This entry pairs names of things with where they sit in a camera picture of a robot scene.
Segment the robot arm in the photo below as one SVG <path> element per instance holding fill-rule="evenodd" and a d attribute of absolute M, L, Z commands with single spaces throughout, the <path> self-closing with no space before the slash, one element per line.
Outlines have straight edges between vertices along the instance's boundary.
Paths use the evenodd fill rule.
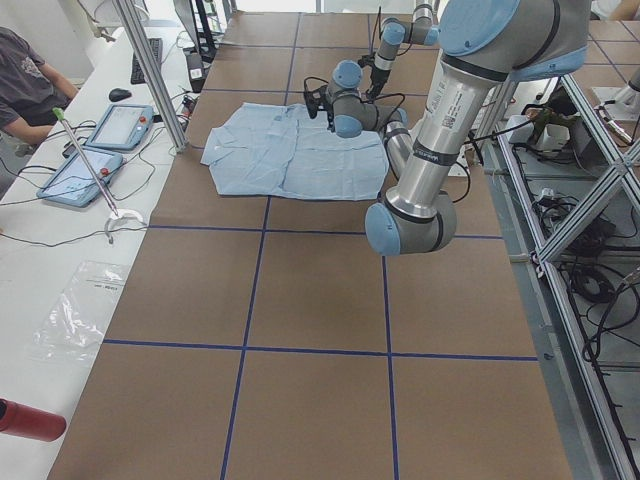
<path fill-rule="evenodd" d="M 439 5 L 439 1 L 417 1 L 410 22 L 393 17 L 381 23 L 378 48 L 358 61 L 361 67 L 370 68 L 367 99 L 374 100 L 381 94 L 403 44 L 430 46 L 437 42 Z"/>
<path fill-rule="evenodd" d="M 366 212 L 370 246 L 383 256 L 446 246 L 457 225 L 442 186 L 489 91 L 507 80 L 558 77 L 586 58 L 588 1 L 435 1 L 416 4 L 411 21 L 382 22 L 377 51 L 340 62 L 327 85 L 307 92 L 308 111 L 326 111 L 342 138 L 379 133 L 398 177 Z M 416 132 L 397 107 L 377 106 L 401 45 L 438 44 L 440 76 L 431 82 Z"/>

